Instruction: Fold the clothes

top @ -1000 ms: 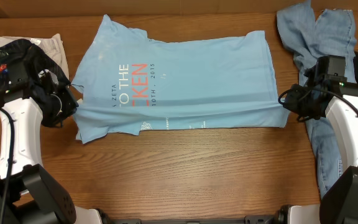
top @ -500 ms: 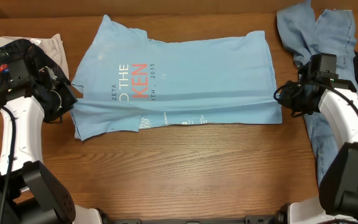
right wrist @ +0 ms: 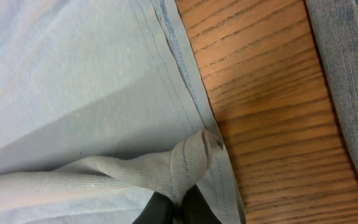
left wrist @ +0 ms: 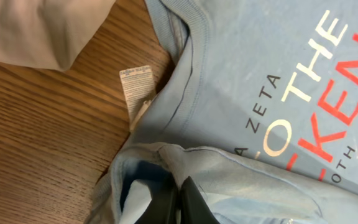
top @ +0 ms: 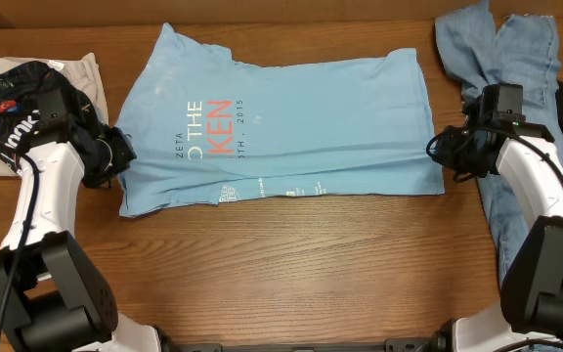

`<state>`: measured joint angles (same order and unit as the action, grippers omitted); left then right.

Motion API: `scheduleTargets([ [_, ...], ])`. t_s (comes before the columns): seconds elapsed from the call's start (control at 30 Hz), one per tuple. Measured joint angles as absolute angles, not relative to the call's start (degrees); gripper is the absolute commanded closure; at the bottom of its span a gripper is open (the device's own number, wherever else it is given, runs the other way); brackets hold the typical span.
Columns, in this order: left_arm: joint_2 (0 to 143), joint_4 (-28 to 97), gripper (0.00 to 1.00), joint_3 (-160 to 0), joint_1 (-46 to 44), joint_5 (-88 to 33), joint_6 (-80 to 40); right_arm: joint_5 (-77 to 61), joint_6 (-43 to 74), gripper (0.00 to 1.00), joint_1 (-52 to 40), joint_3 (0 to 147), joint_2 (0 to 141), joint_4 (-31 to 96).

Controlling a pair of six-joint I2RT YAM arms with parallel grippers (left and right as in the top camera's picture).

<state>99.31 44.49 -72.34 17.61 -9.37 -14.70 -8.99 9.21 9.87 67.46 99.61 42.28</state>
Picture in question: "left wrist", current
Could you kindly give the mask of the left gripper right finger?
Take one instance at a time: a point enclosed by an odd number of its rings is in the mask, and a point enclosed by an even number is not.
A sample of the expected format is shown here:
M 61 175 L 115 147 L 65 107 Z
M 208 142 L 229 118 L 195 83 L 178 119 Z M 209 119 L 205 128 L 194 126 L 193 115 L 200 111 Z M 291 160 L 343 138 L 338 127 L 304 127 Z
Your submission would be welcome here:
M 181 185 L 180 203 L 181 224 L 219 224 L 191 177 Z

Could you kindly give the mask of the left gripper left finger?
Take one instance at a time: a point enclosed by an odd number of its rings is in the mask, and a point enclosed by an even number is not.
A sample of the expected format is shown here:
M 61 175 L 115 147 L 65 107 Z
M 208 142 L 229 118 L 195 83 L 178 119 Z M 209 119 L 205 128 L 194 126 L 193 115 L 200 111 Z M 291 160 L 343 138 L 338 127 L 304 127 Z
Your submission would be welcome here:
M 170 174 L 135 224 L 176 224 L 178 187 Z

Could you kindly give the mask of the light blue t-shirt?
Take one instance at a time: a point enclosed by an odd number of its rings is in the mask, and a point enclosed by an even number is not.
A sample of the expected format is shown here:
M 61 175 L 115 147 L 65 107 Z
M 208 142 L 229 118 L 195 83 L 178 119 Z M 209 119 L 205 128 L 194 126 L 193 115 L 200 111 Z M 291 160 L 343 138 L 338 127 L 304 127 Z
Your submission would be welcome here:
M 147 1 L 175 69 L 87 223 L 191 177 L 219 223 L 358 223 L 358 0 Z

